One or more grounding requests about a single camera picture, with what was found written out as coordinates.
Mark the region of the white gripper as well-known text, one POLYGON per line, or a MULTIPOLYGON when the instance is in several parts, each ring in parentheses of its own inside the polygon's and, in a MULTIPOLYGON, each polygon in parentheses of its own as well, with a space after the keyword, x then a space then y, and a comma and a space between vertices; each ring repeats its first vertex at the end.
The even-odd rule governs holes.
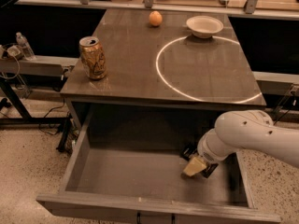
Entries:
POLYGON ((207 168, 206 162, 213 164, 224 161, 229 155, 236 153, 237 149, 222 142, 216 131, 211 129, 200 138, 197 152, 200 157, 192 157, 183 170, 187 176, 193 176, 204 171, 207 168))

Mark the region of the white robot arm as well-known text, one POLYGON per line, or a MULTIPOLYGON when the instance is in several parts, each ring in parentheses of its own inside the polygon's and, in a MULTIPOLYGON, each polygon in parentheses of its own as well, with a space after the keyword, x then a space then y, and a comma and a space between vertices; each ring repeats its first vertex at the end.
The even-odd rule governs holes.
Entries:
POLYGON ((209 177, 219 162, 241 149, 257 150, 299 167, 299 131, 275 126, 262 110, 248 110, 221 114, 214 128, 200 138, 183 173, 209 177))

